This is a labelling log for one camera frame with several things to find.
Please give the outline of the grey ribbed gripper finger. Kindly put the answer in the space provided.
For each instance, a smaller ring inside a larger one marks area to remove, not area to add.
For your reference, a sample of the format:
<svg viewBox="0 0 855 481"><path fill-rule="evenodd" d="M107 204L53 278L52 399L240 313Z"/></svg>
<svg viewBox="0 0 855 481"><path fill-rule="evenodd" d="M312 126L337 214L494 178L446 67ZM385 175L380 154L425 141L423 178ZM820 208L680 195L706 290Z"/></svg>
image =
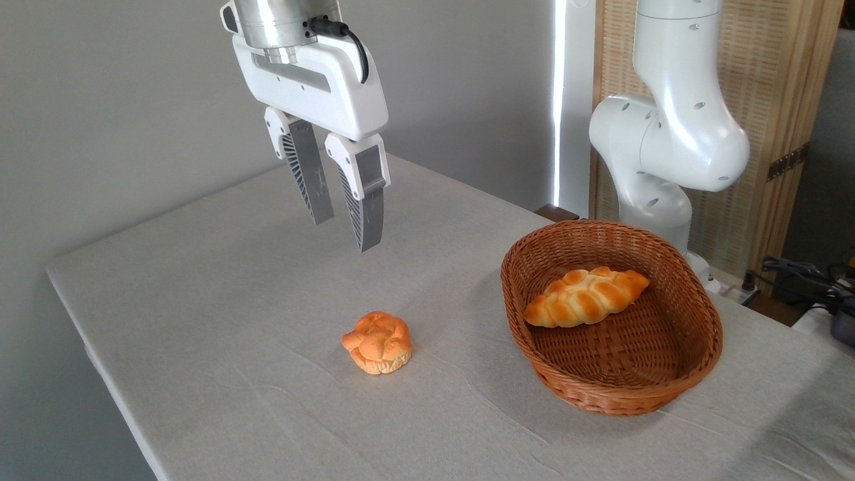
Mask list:
<svg viewBox="0 0 855 481"><path fill-rule="evenodd" d="M391 185L387 152L381 135L352 141L327 134L327 154L338 165L340 182L361 252L381 242L384 219L383 189Z"/></svg>
<svg viewBox="0 0 855 481"><path fill-rule="evenodd" d="M287 162L313 222L318 225L333 218L329 186L313 125L272 106L266 107L265 123L274 153Z"/></svg>

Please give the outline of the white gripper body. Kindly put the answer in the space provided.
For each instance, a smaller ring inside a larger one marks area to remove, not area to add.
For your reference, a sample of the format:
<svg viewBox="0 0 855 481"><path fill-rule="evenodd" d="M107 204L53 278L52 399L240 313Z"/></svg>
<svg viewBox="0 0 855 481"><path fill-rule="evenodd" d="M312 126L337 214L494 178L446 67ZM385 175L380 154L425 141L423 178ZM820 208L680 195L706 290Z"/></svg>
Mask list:
<svg viewBox="0 0 855 481"><path fill-rule="evenodd" d="M361 83L357 46L345 37L322 36L295 47L296 63L270 63L244 37L232 36L240 70L257 101L353 141L388 123L387 102L375 59L366 51L369 77Z"/></svg>

